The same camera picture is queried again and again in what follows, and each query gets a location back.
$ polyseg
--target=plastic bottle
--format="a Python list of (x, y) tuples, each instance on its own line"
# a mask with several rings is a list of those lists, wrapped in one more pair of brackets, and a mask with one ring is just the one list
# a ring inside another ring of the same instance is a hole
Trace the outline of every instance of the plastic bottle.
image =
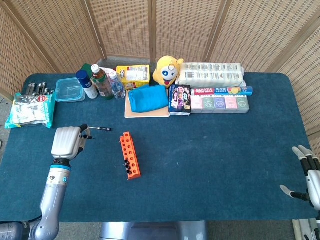
[(95, 86), (92, 84), (88, 73), (85, 70), (80, 70), (75, 74), (75, 77), (78, 79), (79, 83), (83, 87), (86, 95), (90, 99), (95, 99), (98, 97), (98, 91)]
[(91, 80), (95, 83), (100, 95), (105, 99), (112, 99), (114, 95), (112, 93), (111, 85), (107, 80), (106, 73), (101, 70), (97, 64), (91, 66), (91, 71)]
[(109, 73), (109, 78), (108, 78), (113, 95), (116, 99), (123, 99), (126, 95), (125, 92), (125, 87), (123, 83), (119, 80), (117, 72), (116, 71), (111, 71)]

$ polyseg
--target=yellow plush toy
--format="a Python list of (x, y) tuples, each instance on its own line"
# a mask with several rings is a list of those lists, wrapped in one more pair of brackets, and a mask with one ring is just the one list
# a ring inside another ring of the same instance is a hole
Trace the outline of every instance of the yellow plush toy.
[(184, 60), (182, 58), (177, 60), (172, 56), (163, 56), (156, 64), (153, 80), (160, 85), (164, 85), (165, 88), (169, 88), (177, 79), (183, 63)]

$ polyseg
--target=blue tablecloth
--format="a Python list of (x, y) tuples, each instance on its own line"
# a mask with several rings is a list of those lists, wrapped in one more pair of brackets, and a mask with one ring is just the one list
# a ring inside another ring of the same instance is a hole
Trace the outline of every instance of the blue tablecloth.
[[(26, 83), (47, 82), (54, 88), (67, 77), (74, 74), (34, 74)], [(96, 140), (87, 141), (71, 162), (61, 222), (315, 217), (307, 202), (279, 188), (306, 189), (291, 147), (309, 143), (288, 77), (246, 73), (244, 79), (254, 90), (247, 114), (125, 119), (124, 100), (57, 102), (52, 129), (38, 125), (11, 130), (0, 165), (0, 221), (41, 214), (56, 128), (83, 123), (113, 131), (92, 130)], [(133, 180), (127, 180), (119, 143), (127, 131), (141, 171)]]

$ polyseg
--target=woven rattan panel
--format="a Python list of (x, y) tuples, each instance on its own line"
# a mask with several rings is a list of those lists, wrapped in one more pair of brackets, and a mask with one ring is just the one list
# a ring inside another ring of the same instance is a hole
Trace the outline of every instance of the woven rattan panel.
[(210, 62), (265, 71), (319, 7), (319, 0), (233, 0)]
[(12, 0), (11, 3), (62, 73), (102, 56), (80, 0)]
[(312, 151), (314, 152), (314, 154), (318, 158), (320, 158), (320, 137), (313, 138), (313, 139), (311, 139), (309, 137), (309, 143), (310, 143), (310, 146), (311, 146)]
[(107, 55), (149, 58), (148, 0), (88, 0)]
[(202, 62), (221, 0), (157, 0), (156, 59)]
[(320, 27), (279, 70), (290, 77), (305, 129), (320, 126)]
[(29, 75), (50, 72), (42, 56), (0, 7), (0, 87), (14, 95)]

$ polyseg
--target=screwdriver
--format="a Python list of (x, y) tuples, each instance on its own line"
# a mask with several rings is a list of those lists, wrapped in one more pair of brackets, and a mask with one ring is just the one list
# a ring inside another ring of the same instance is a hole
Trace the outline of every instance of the screwdriver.
[(101, 130), (101, 131), (111, 131), (112, 130), (112, 128), (110, 128), (110, 127), (92, 127), (92, 126), (90, 126), (89, 127), (90, 129), (98, 129), (98, 130)]

